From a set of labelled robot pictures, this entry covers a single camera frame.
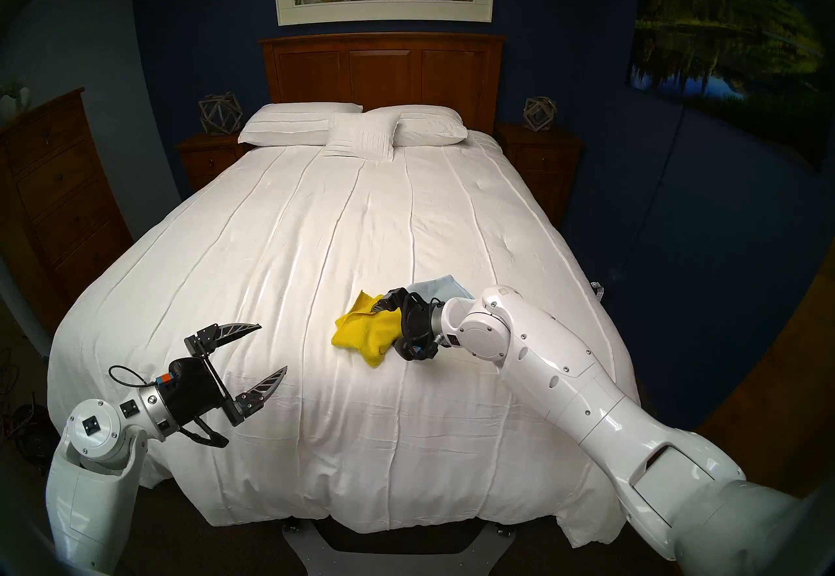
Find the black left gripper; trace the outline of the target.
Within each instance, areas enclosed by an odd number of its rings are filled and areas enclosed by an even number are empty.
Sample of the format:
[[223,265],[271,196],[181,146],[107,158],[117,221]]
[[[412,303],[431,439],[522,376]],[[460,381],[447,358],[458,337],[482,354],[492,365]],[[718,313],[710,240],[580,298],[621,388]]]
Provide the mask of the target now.
[[210,361],[219,347],[260,330],[259,324],[211,324],[185,338],[190,357],[172,361],[167,372],[156,378],[156,390],[178,430],[187,433],[194,423],[205,433],[214,432],[202,416],[219,409],[233,427],[259,412],[282,383],[287,366],[271,373],[249,390],[232,399]]

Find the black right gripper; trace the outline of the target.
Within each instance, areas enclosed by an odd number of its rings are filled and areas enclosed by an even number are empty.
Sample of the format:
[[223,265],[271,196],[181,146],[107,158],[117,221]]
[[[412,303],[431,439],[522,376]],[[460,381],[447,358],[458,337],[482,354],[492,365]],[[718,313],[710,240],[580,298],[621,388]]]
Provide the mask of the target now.
[[394,288],[377,299],[372,312],[401,313],[401,336],[395,341],[395,350],[405,361],[432,360],[444,341],[440,317],[445,302],[432,298],[426,302],[419,294],[406,288]]

